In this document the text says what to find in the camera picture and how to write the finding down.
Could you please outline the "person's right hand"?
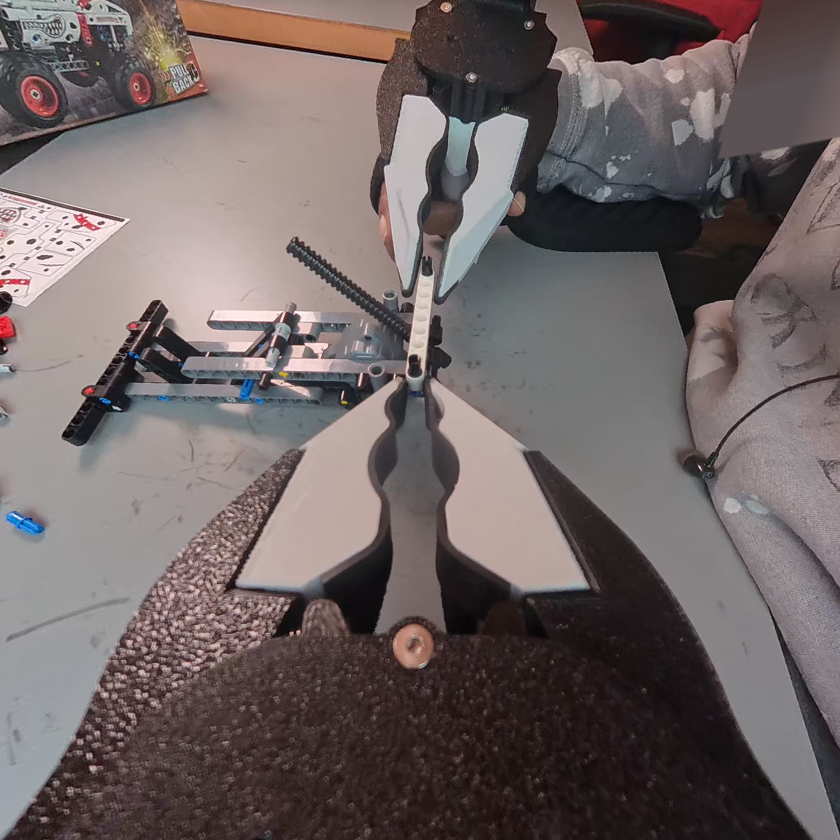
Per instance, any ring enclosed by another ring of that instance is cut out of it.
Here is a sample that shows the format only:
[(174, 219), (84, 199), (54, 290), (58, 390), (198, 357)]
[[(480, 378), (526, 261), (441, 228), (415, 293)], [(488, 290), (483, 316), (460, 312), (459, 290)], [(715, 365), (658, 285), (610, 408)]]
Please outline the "person's right hand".
[[(504, 219), (522, 215), (526, 208), (526, 202), (525, 193), (517, 192), (511, 200)], [(458, 211), (459, 205), (457, 203), (442, 200), (432, 201), (423, 222), (423, 232), (433, 237), (446, 238), (455, 230), (458, 222)], [(389, 199), (384, 184), (381, 187), (377, 212), (381, 241), (388, 255), (395, 260)]]

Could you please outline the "white perforated toy beam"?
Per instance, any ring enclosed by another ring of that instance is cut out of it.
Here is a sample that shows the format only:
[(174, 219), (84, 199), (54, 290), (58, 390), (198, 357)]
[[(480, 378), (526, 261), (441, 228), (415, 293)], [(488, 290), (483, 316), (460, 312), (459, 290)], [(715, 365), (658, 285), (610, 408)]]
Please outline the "white perforated toy beam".
[(434, 274), (416, 280), (413, 322), (407, 345), (406, 383), (417, 383), (424, 389), (428, 375), (434, 303)]

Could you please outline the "wooden board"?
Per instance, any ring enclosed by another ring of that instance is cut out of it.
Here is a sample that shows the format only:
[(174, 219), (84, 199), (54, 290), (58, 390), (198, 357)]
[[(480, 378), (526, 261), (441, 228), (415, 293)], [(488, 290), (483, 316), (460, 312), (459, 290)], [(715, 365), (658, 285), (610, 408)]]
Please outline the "wooden board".
[(386, 62), (408, 39), (408, 2), (176, 3), (190, 35), (312, 54)]

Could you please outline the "red office chair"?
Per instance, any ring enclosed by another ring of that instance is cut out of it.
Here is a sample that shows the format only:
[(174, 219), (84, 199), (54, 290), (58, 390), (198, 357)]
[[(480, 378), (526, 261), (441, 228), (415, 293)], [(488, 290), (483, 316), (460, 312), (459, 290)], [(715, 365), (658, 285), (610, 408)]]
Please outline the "red office chair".
[(597, 61), (678, 56), (714, 39), (749, 32), (761, 1), (579, 1)]

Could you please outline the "grey toy chassis assembly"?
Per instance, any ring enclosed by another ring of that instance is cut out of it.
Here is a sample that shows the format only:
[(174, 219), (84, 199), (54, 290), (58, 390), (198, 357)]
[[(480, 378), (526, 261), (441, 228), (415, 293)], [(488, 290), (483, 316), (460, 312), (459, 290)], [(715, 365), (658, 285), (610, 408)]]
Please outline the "grey toy chassis assembly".
[[(108, 415), (143, 401), (351, 409), (406, 377), (415, 297), (400, 303), (388, 290), (375, 299), (299, 238), (287, 252), (355, 309), (304, 311), (290, 303), (281, 310), (214, 310), (210, 329), (249, 338), (189, 341), (171, 326), (168, 307), (154, 299), (127, 324), (126, 338), (97, 380), (81, 390), (62, 439), (87, 445)], [(451, 363), (434, 313), (430, 338), (427, 379)]]

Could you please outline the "person's right forearm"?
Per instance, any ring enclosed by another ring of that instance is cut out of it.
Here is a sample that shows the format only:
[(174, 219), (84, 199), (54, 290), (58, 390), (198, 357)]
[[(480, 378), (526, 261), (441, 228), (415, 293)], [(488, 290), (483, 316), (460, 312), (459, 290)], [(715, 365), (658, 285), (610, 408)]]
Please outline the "person's right forearm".
[(663, 197), (704, 213), (736, 197), (749, 161), (721, 156), (721, 131), (752, 35), (637, 64), (557, 51), (558, 117), (538, 192), (561, 186), (595, 203)]

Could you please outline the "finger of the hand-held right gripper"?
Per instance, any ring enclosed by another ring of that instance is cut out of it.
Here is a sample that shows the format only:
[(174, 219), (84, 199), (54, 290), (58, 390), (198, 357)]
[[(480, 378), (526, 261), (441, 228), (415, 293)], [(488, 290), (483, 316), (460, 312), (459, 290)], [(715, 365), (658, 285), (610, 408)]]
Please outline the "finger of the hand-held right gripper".
[(425, 224), (431, 222), (441, 235), (452, 230), (452, 202), (436, 196), (439, 179), (429, 172), (447, 128), (447, 118), (430, 98), (403, 98), (384, 174), (394, 260), (406, 297), (417, 282)]
[(473, 138), (476, 175), (461, 197), (461, 220), (444, 247), (436, 280), (437, 303), (444, 302), (462, 281), (508, 214), (528, 128), (529, 121), (516, 114), (500, 114), (478, 124)]

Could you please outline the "toy truck set box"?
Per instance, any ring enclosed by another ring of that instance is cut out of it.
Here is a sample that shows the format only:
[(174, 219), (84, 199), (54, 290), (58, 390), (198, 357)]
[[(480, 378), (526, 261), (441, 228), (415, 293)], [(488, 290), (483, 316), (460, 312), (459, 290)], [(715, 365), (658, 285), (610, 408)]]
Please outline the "toy truck set box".
[(175, 1), (2, 1), (1, 145), (207, 91)]

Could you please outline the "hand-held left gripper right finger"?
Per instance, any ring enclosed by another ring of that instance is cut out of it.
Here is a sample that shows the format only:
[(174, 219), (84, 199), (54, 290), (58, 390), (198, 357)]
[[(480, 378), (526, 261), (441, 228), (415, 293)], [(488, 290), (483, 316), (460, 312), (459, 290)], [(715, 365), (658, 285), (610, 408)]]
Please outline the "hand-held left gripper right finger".
[(590, 590), (526, 460), (526, 448), (436, 380), (427, 384), (445, 539), (514, 595)]

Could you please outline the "black wired earbud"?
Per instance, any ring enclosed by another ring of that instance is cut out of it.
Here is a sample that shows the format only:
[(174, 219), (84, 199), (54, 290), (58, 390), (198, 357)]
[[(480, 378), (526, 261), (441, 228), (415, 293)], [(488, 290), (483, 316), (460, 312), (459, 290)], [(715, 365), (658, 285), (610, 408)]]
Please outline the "black wired earbud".
[(836, 382), (838, 380), (839, 373), (825, 374), (804, 380), (794, 385), (786, 386), (785, 388), (766, 396), (764, 399), (762, 399), (761, 402), (758, 402), (757, 404), (752, 406), (745, 414), (741, 415), (738, 418), (738, 420), (730, 426), (730, 428), (720, 438), (720, 440), (717, 442), (717, 445), (708, 455), (704, 455), (699, 451), (693, 451), (690, 454), (688, 454), (685, 457), (682, 464), (683, 470), (688, 475), (699, 478), (704, 481), (710, 481), (715, 479), (718, 473), (718, 458), (721, 454), (724, 445), (729, 441), (729, 438), (732, 435), (734, 435), (734, 433), (737, 430), (739, 430), (740, 426), (745, 424), (747, 420), (750, 419), (754, 414), (756, 414), (762, 408), (764, 408), (765, 406), (769, 405), (770, 403), (782, 396), (786, 396), (790, 393), (803, 390), (811, 385), (820, 385), (828, 382)]

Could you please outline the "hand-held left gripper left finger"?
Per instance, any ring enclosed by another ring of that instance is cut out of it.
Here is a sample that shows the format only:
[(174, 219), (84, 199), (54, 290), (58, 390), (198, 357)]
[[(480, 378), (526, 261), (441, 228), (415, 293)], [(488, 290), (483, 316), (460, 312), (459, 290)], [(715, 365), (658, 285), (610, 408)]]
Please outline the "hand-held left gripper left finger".
[(404, 380), (393, 379), (303, 445), (237, 588), (321, 594), (382, 542), (403, 420)]

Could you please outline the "white sticker sheet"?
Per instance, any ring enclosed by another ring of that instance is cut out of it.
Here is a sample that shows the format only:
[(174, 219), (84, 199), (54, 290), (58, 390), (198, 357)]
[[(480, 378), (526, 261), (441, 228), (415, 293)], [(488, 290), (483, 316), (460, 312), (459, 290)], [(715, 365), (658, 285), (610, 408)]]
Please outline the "white sticker sheet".
[(1, 190), (1, 289), (22, 307), (73, 270), (129, 219)]

